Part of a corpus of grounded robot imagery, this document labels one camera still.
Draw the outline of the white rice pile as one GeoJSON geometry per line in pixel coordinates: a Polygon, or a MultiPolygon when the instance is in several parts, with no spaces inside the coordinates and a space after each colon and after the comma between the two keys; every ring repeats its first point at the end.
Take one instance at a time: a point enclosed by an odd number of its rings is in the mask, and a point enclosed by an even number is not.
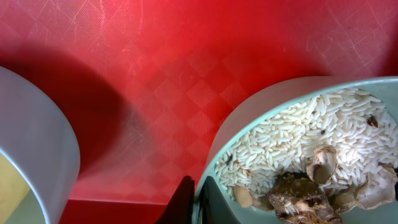
{"type": "Polygon", "coordinates": [[[381,164],[397,166],[397,123],[369,92],[346,88],[296,103],[243,134],[215,164],[222,188],[265,195],[284,172],[305,172],[316,148],[336,149],[328,195],[363,185],[381,164]]]}

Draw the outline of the mint green bowl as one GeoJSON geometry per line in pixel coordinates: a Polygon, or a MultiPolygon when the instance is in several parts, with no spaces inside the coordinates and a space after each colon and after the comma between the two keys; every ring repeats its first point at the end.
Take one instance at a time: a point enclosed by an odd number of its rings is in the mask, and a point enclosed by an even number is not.
{"type": "MultiPolygon", "coordinates": [[[[396,77],[365,80],[302,77],[269,86],[241,103],[227,117],[217,132],[207,158],[205,171],[195,193],[193,222],[198,223],[198,197],[205,179],[210,176],[216,181],[223,197],[240,223],[277,223],[278,218],[273,211],[265,211],[253,206],[241,207],[236,201],[234,192],[228,194],[220,185],[215,174],[216,162],[243,134],[261,121],[301,101],[346,88],[358,88],[367,91],[381,100],[397,123],[396,77]]],[[[396,223],[397,199],[371,210],[354,207],[352,210],[342,213],[341,216],[345,223],[396,223]]]]}

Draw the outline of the brown food scraps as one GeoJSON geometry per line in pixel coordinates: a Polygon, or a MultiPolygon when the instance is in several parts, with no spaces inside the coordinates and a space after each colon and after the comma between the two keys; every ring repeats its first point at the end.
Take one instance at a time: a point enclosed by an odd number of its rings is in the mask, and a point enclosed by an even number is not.
{"type": "Polygon", "coordinates": [[[274,211],[285,223],[342,223],[340,215],[354,207],[371,210],[396,199],[397,174],[387,164],[380,164],[376,171],[369,173],[362,186],[328,197],[321,185],[331,180],[337,168],[335,148],[324,146],[314,150],[306,175],[286,173],[277,179],[266,196],[259,198],[249,189],[236,185],[234,196],[241,207],[274,211]]]}

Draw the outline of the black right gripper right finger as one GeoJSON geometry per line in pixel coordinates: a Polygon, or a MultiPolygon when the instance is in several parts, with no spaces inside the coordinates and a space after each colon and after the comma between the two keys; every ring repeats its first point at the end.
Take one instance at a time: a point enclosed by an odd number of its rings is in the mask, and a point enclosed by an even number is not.
{"type": "Polygon", "coordinates": [[[214,178],[208,176],[198,197],[199,224],[240,224],[214,178]]]}

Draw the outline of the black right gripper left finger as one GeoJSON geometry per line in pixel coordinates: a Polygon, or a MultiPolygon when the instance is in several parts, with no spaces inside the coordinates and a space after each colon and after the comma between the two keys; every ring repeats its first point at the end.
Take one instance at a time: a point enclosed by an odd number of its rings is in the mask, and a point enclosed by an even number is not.
{"type": "Polygon", "coordinates": [[[186,175],[155,224],[191,224],[195,181],[186,175]]]}

